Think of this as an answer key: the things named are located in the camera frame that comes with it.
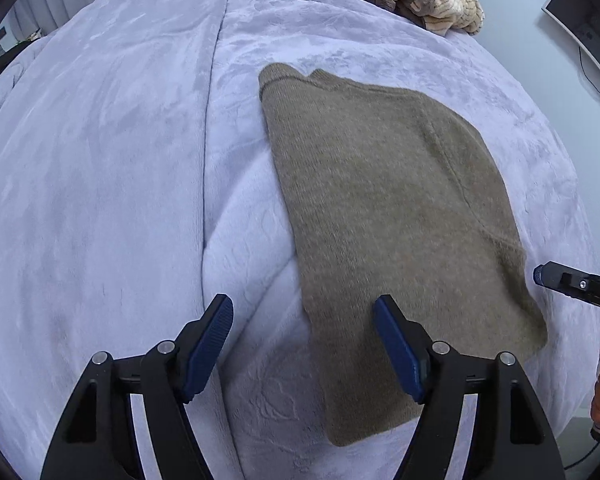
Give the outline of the lavender plush bed blanket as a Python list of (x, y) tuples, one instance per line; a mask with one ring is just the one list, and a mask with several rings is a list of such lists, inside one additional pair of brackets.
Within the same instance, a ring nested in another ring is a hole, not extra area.
[(0, 77), (0, 449), (41, 473), (93, 353), (142, 353), (218, 292), (235, 321), (188, 407), (223, 479), (388, 479), (413, 424), (337, 448), (300, 304), (260, 71), (424, 92), (481, 133), (530, 266), (593, 270), (562, 140), (471, 36), (362, 0), (94, 0)]

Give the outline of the olive knit sweater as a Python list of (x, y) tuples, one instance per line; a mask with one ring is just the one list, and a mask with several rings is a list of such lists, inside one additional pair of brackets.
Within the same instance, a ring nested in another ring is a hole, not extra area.
[(324, 70), (272, 64), (259, 82), (332, 444), (420, 414), (374, 326), (381, 295), (471, 356), (528, 359), (546, 344), (506, 187), (473, 125), (422, 92)]

